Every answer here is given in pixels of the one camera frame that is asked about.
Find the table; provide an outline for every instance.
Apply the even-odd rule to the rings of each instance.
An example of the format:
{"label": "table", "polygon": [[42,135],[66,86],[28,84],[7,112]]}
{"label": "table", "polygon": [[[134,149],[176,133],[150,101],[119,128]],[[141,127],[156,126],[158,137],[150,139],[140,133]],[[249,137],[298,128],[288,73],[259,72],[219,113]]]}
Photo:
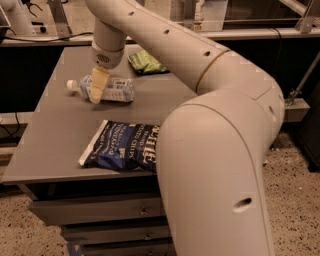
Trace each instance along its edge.
{"label": "table", "polygon": [[132,103],[94,105],[70,92],[68,80],[91,74],[90,47],[67,47],[3,176],[31,199],[30,210],[81,245],[84,255],[174,253],[156,175],[147,171],[82,168],[78,159],[102,120],[161,125],[177,106],[195,97],[173,74],[137,76],[127,45],[110,73],[134,79]]}

